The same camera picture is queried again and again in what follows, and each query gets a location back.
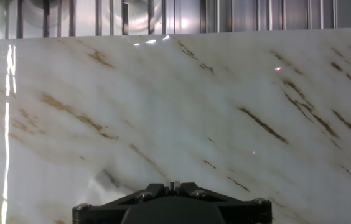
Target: marble slab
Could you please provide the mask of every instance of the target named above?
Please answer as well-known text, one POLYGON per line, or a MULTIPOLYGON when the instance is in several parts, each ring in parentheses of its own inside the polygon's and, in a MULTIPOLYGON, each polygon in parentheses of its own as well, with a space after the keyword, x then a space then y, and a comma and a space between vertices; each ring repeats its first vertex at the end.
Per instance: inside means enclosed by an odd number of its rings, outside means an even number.
POLYGON ((351 223, 351 29, 0 40, 0 223, 171 180, 351 223))

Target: vertical metal rib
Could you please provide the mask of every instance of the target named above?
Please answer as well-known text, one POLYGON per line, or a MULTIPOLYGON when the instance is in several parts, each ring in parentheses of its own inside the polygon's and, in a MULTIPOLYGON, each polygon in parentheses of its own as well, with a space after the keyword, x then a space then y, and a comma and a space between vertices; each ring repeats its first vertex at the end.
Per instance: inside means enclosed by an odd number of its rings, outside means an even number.
POLYGON ((311 0, 307 0, 307 29, 312 29, 312 21, 311 21, 311 0))
POLYGON ((128 0, 121 0, 121 34, 128 35, 128 0))
POLYGON ((233 32, 233 0, 227 0, 227 32, 233 32))
POLYGON ((50 1, 43 0, 43 10, 44 10, 44 17, 43 17, 43 37, 50 36, 50 1))
POLYGON ((176 25, 177 25, 177 23, 176 23, 176 20, 177 20, 177 18, 176 18, 176 0, 174 0, 174 8, 173 8, 173 16, 174 16, 174 21, 173 21, 173 23, 174 23, 174 34, 176 34, 176 25))
POLYGON ((286 30, 286 3, 282 0, 282 30, 286 30))
POLYGON ((214 29, 215 32, 220 32, 220 0, 216 0, 214 4, 215 22, 214 29))
POLYGON ((113 35, 114 31, 114 14, 113 14, 113 0, 109 0, 109 23, 110 23, 110 35, 113 35))
POLYGON ((323 29, 324 28, 324 0, 321 0, 319 2, 319 10, 320 10, 319 19, 321 20, 321 29, 323 29))
POLYGON ((162 34, 166 34, 166 0, 162 0, 162 34))
POLYGON ((4 1, 4 38, 8 39, 9 35, 9 1, 4 1))
POLYGON ((148 34, 155 33, 155 2, 148 0, 148 34))
POLYGON ((17 17, 16 17, 16 38, 24 37, 24 18, 22 11, 23 0, 17 2, 17 17))
POLYGON ((102 35, 102 0, 95 0, 95 35, 102 35))
POLYGON ((57 36, 61 36, 62 28, 62 0, 58 0, 57 36))
POLYGON ((333 0, 333 28, 336 29, 337 27, 337 0, 333 0))
POLYGON ((206 11, 207 0, 200 0, 200 33, 206 33, 206 20, 207 20, 207 11, 206 11))
POLYGON ((268 30, 273 30, 273 0, 268 0, 268 30))
POLYGON ((233 21, 234 15, 235 15, 235 3, 233 2, 233 0, 231 0, 231 5, 232 5, 232 10, 231 10, 231 23, 232 23, 232 27, 231 27, 231 32, 233 32, 235 30, 235 23, 233 21))
POLYGON ((260 31, 260 24, 261 24, 261 18, 260 18, 260 0, 257 0, 256 2, 256 30, 260 31))
POLYGON ((69 0, 69 37, 76 36, 76 0, 69 0))

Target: black robotic mount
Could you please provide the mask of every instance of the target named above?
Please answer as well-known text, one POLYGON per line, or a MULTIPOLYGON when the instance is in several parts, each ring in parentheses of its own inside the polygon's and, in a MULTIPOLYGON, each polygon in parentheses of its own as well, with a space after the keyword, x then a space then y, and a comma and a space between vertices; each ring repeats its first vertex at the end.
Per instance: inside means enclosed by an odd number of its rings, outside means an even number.
POLYGON ((241 201, 195 183, 149 184, 102 206, 87 203, 72 209, 73 224, 250 224, 272 223, 272 204, 256 198, 241 201))

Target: corrugated metal wall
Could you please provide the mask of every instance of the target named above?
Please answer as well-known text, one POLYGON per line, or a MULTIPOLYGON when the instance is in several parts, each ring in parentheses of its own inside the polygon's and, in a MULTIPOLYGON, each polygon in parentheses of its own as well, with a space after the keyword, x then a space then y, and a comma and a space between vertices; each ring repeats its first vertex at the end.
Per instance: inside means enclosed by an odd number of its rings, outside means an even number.
POLYGON ((351 0, 0 0, 0 39, 351 27, 351 0))

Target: polished stone surface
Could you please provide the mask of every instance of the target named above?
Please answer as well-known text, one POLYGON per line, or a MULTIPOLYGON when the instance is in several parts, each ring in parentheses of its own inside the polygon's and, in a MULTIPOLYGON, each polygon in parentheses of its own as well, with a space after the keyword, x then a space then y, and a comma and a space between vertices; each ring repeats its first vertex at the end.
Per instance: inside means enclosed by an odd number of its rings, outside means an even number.
POLYGON ((0 40, 0 223, 170 180, 351 223, 351 29, 0 40))

